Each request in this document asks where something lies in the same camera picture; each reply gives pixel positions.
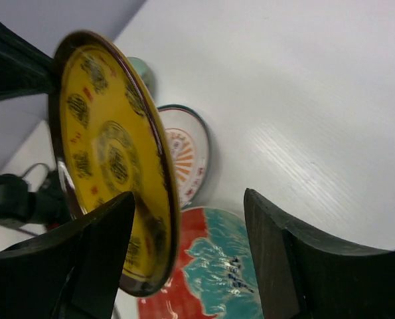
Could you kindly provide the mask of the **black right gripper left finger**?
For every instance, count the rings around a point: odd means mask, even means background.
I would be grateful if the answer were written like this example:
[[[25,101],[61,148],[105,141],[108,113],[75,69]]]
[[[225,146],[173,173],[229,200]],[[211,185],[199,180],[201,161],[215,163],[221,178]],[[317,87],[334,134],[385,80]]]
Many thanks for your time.
[[[124,192],[0,251],[0,318],[111,318],[134,210]]]

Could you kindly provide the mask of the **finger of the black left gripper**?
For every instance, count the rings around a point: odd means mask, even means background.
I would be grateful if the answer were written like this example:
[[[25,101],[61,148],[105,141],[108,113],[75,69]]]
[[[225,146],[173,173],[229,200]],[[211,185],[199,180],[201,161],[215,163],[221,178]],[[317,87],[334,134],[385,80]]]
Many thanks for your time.
[[[0,22],[0,101],[56,88],[52,59]]]

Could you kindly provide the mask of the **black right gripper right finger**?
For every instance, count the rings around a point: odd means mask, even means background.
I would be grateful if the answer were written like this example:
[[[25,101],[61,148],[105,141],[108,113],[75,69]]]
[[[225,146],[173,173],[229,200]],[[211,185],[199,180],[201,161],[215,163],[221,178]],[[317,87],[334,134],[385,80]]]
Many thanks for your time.
[[[253,189],[244,215],[265,318],[395,318],[395,251],[330,235]]]

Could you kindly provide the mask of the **small yellow brown plate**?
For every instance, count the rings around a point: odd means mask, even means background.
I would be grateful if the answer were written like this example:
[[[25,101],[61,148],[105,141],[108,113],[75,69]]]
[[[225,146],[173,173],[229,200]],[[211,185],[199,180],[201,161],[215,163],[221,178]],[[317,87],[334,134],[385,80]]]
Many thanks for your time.
[[[52,71],[57,89],[48,95],[49,127],[72,216],[133,194],[119,286],[151,296],[174,269],[181,226],[173,159],[151,94],[125,55],[91,31],[61,41]]]

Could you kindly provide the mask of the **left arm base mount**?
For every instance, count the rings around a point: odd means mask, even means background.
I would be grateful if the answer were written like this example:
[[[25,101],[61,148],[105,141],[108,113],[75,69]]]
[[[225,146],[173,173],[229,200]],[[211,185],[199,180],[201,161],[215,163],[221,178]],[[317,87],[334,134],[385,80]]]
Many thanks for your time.
[[[0,175],[0,226],[20,230],[26,224],[42,225],[47,231],[72,220],[57,170],[46,169],[46,177],[37,191],[30,191],[26,176],[39,163],[22,175]]]

